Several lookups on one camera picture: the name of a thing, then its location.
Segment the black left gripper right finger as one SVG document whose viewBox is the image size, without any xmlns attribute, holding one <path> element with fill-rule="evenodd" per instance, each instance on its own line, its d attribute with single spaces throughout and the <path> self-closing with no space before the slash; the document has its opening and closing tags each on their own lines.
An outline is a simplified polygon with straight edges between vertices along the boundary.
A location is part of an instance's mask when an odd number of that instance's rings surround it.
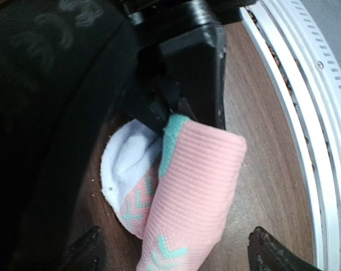
<svg viewBox="0 0 341 271">
<path fill-rule="evenodd" d="M 261 226 L 255 227 L 248 239 L 248 262 L 251 271 L 319 270 L 297 257 Z"/>
</svg>

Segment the pink sock with teal patches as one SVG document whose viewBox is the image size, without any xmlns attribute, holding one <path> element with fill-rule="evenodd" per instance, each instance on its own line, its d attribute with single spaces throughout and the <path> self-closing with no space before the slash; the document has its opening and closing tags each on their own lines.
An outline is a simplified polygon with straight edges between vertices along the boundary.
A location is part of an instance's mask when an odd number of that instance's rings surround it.
<svg viewBox="0 0 341 271">
<path fill-rule="evenodd" d="M 137 120 L 110 137 L 102 193 L 142 240 L 137 270 L 198 270 L 225 229 L 246 140 L 174 114 L 158 136 Z"/>
</svg>

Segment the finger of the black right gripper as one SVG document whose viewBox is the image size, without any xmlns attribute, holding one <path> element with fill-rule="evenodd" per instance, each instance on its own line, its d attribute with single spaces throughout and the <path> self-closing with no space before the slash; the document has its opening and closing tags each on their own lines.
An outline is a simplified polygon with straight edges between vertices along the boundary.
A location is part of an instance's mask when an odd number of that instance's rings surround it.
<svg viewBox="0 0 341 271">
<path fill-rule="evenodd" d="M 126 93 L 123 111 L 163 136 L 169 105 L 160 90 L 165 63 L 158 47 L 147 47 L 138 54 L 138 63 Z"/>
<path fill-rule="evenodd" d="M 208 24 L 160 44 L 167 70 L 197 121 L 225 129 L 226 32 Z"/>
</svg>

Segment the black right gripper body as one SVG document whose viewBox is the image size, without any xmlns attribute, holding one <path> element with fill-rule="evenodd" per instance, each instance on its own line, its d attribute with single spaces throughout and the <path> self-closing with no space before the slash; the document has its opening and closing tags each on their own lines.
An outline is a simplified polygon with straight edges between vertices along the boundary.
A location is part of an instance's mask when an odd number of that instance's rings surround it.
<svg viewBox="0 0 341 271">
<path fill-rule="evenodd" d="M 0 1 L 0 270 L 62 269 L 85 168 L 103 122 L 125 113 L 139 52 L 248 5 Z M 169 117 L 197 121 L 165 68 Z"/>
</svg>

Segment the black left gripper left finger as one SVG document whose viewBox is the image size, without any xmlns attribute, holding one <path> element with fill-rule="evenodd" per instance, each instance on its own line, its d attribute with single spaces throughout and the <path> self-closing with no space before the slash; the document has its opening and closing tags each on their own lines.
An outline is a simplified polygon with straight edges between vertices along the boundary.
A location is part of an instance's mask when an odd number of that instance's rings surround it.
<svg viewBox="0 0 341 271">
<path fill-rule="evenodd" d="M 62 270 L 104 270 L 106 245 L 99 226 L 94 226 L 67 247 L 63 254 Z"/>
</svg>

